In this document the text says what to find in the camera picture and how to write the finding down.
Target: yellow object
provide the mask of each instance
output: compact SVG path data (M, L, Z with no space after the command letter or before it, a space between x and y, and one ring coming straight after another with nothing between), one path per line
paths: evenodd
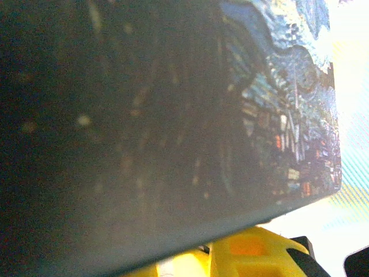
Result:
M221 239L210 248L210 277L305 277L286 249L301 244L260 227Z
M191 250L168 260L173 277L305 277L287 253L288 248L308 254L301 244L260 227L253 227L210 246L210 255ZM151 265L124 277L158 277Z

